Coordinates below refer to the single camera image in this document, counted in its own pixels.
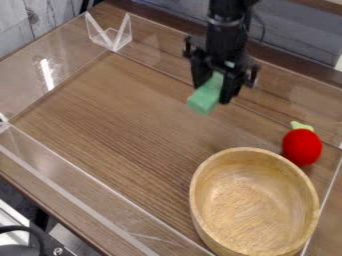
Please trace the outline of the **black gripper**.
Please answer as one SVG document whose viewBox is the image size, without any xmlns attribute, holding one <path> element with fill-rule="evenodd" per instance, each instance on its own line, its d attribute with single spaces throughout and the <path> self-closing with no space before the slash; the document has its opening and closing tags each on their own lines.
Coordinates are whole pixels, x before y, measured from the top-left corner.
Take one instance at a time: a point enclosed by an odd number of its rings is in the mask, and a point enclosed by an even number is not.
<svg viewBox="0 0 342 256">
<path fill-rule="evenodd" d="M 228 104 L 243 84 L 253 87 L 259 65 L 245 52 L 248 16 L 219 20 L 209 17 L 204 35 L 187 35 L 183 56 L 191 62 L 193 88 L 197 89 L 213 72 L 223 73 L 219 103 Z"/>
</svg>

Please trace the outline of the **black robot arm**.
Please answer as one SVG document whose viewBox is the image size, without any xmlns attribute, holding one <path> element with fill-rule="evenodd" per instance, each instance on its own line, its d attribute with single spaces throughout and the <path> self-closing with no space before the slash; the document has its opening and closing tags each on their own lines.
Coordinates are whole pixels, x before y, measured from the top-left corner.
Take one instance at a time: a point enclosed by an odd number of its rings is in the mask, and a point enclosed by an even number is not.
<svg viewBox="0 0 342 256">
<path fill-rule="evenodd" d="M 247 54 L 252 7 L 259 0 L 209 0 L 203 36 L 184 38 L 183 56 L 191 65 L 193 88 L 217 72 L 223 76 L 219 103 L 228 104 L 243 85 L 256 82 L 259 65 Z"/>
</svg>

